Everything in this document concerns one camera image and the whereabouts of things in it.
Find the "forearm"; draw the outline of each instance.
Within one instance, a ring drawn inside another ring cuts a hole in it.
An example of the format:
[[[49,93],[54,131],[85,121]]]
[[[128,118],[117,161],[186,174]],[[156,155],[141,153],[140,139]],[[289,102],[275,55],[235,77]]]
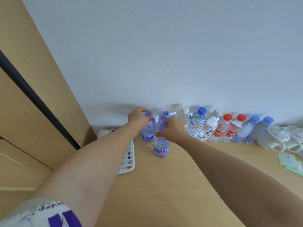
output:
[[[32,197],[49,196],[64,202],[83,226],[93,226],[135,131],[133,125],[127,123],[78,150]]]
[[[178,145],[246,226],[301,225],[302,200],[270,176],[190,136]]]

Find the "person's left hand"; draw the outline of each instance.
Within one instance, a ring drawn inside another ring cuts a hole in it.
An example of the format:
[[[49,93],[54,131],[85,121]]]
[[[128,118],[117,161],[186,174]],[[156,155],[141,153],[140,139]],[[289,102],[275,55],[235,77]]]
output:
[[[136,129],[136,136],[142,129],[146,128],[149,121],[154,118],[153,116],[147,117],[142,114],[142,112],[147,110],[148,109],[145,107],[137,107],[128,115],[128,122],[134,125],[134,128]]]

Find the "desk surface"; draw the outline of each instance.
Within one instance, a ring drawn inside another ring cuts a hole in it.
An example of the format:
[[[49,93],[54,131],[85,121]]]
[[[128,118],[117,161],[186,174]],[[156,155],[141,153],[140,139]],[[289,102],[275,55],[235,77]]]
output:
[[[272,150],[256,143],[207,143],[267,173],[303,198],[303,178],[281,166]],[[172,143],[168,156],[160,159],[154,155],[153,143],[137,136],[134,151],[134,170],[117,176],[96,226],[244,226],[182,148]]]

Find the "white telephone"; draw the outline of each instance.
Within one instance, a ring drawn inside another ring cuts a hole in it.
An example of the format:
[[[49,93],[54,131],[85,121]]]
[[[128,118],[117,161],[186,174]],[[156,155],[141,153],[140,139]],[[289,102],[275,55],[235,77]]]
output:
[[[98,139],[104,135],[108,135],[109,133],[114,132],[116,129],[111,130],[101,130],[98,132]],[[134,169],[134,140],[131,141],[127,152],[125,154],[125,158],[121,164],[121,168],[118,174],[124,174],[130,172]]]

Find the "water bottle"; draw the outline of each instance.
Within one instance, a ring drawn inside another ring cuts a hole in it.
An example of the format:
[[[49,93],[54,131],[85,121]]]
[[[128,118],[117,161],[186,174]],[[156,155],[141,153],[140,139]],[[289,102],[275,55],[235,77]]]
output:
[[[189,107],[188,106],[182,106],[181,107],[181,114],[177,116],[177,119],[181,119],[182,123],[184,124],[185,129],[187,129],[189,124]]]
[[[152,112],[151,111],[146,111],[145,112],[145,116],[152,116]],[[156,132],[156,120],[153,118],[146,126],[146,128],[144,128],[141,131],[141,137],[143,139],[143,141],[149,143],[151,141],[154,140],[154,133]]]
[[[161,123],[158,131],[164,131],[167,129],[167,125],[165,123]],[[159,158],[164,158],[169,154],[169,145],[170,141],[165,139],[164,137],[154,138],[154,154]]]
[[[200,141],[206,141],[214,130],[219,126],[220,116],[223,114],[223,110],[220,108],[216,108],[211,116],[206,119],[205,125],[203,126],[200,134],[198,135],[198,139]]]
[[[245,139],[255,128],[256,124],[260,122],[259,116],[252,116],[249,120],[243,123],[243,126],[238,133],[231,139],[233,143],[240,143]]]
[[[189,125],[187,127],[187,132],[195,139],[198,137],[200,131],[202,130],[206,119],[205,119],[206,109],[204,107],[199,107],[196,113],[191,114],[189,119]]]
[[[161,130],[160,125],[168,118],[169,118],[169,112],[163,111],[161,117],[157,121],[156,132],[159,132]]]
[[[227,143],[231,140],[235,134],[237,134],[238,130],[241,129],[242,123],[246,120],[246,116],[243,114],[239,114],[236,119],[233,119],[229,123],[229,128],[227,132],[220,138],[220,142]]]
[[[262,121],[260,121],[255,128],[253,129],[253,131],[250,133],[249,136],[247,136],[243,142],[250,144],[253,141],[255,141],[260,135],[262,135],[266,130],[267,127],[272,124],[274,122],[274,119],[266,116],[264,119],[262,119]]]
[[[222,135],[228,130],[229,122],[232,119],[231,114],[225,114],[222,119],[220,119],[220,124],[214,133],[209,137],[208,141],[216,143]]]

